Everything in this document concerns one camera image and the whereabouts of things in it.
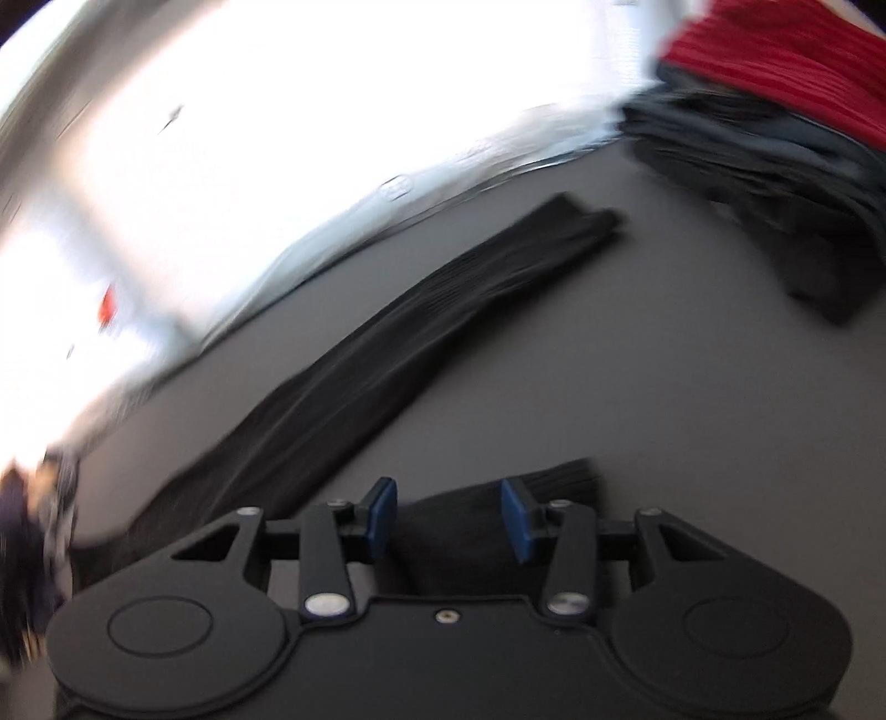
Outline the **long black garment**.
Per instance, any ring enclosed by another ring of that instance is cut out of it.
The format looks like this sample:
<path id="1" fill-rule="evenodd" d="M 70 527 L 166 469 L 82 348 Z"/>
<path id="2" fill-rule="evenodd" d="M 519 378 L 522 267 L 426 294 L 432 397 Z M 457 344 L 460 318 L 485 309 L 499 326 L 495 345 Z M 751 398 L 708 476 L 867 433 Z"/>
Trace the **long black garment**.
<path id="1" fill-rule="evenodd" d="M 115 536 L 70 549 L 86 589 L 239 508 L 297 515 L 474 341 L 616 243 L 622 214 L 555 195 L 285 379 Z"/>

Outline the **pile of mixed unfolded clothes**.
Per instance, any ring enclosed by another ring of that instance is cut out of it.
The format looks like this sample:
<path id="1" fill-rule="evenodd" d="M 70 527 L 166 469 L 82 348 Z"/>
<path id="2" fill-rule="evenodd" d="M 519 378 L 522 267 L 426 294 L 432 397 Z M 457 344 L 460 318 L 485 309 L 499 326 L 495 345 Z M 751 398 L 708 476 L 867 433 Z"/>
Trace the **pile of mixed unfolded clothes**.
<path id="1" fill-rule="evenodd" d="M 57 574 L 75 523 L 78 457 L 49 449 L 33 471 L 2 474 L 2 668 L 38 657 L 49 620 L 63 603 Z"/>

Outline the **stack of folded dark clothes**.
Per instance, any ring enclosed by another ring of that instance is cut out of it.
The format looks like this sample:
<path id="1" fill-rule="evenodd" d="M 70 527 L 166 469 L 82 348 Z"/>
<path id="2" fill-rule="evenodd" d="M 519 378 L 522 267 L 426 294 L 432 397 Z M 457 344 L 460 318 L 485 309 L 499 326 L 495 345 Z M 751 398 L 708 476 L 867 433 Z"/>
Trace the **stack of folded dark clothes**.
<path id="1" fill-rule="evenodd" d="M 787 296 L 842 326 L 884 286 L 884 154 L 772 100 L 660 63 L 622 106 L 633 156 L 722 208 Z"/>

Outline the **folded red garment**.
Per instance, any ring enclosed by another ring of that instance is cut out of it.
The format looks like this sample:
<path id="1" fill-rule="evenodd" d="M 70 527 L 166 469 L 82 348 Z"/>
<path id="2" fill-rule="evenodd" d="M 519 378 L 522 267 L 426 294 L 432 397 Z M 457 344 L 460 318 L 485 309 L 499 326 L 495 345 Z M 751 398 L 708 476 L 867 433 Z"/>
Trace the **folded red garment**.
<path id="1" fill-rule="evenodd" d="M 662 60 L 884 147 L 884 38 L 825 3 L 712 3 Z"/>

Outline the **white printed carrot curtain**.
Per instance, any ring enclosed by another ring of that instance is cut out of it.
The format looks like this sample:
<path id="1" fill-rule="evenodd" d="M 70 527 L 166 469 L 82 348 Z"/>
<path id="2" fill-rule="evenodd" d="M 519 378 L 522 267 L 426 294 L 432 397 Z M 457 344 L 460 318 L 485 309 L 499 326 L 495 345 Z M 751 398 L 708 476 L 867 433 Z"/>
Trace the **white printed carrot curtain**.
<path id="1" fill-rule="evenodd" d="M 2 46 L 2 458 L 610 133 L 686 2 L 51 2 Z"/>

